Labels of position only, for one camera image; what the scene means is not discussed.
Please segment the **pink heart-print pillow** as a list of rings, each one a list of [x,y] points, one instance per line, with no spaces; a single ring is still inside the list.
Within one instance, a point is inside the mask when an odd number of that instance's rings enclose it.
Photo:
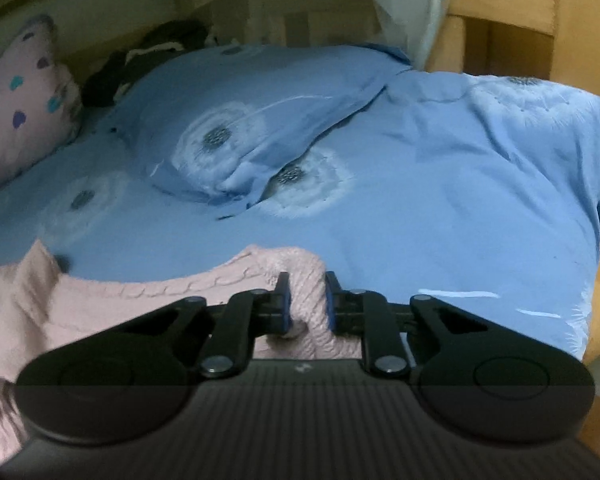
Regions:
[[[55,23],[42,14],[0,57],[0,188],[78,133],[80,89],[56,52]]]

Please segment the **blue dandelion pillow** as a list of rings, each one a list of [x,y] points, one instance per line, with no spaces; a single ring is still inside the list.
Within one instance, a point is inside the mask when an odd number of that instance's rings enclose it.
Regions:
[[[140,78],[111,125],[155,188],[244,210],[279,170],[411,67],[405,53],[380,44],[204,49]]]

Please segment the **pink knitted sweater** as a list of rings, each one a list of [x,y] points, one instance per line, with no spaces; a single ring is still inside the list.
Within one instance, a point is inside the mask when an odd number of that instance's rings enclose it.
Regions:
[[[291,330],[285,336],[258,338],[254,357],[360,356],[358,338],[330,331],[325,265],[307,250],[249,246],[226,263],[185,278],[119,283],[72,278],[41,242],[35,242],[22,260],[0,266],[0,464],[28,438],[12,400],[12,386],[33,358],[189,296],[225,304],[235,292],[273,286],[282,272],[290,277]]]

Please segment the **black and white garment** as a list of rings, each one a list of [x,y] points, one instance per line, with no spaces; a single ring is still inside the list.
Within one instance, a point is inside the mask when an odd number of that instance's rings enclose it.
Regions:
[[[113,106],[137,81],[172,58],[213,44],[211,28],[199,20],[170,21],[151,29],[133,47],[109,55],[81,88],[87,108]]]

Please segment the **blue dandelion bed sheet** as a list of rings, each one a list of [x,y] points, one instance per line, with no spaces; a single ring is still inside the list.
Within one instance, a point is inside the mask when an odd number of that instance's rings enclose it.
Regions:
[[[158,282],[249,246],[297,247],[344,286],[443,298],[584,356],[600,262],[598,96],[411,68],[235,211],[148,183],[112,111],[0,191],[0,266],[41,242],[77,278]]]

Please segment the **wooden chair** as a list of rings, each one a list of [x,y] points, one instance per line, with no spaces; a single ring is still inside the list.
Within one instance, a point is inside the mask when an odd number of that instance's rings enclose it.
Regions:
[[[600,0],[449,0],[426,70],[463,70],[468,18],[553,37],[550,80],[600,96]]]

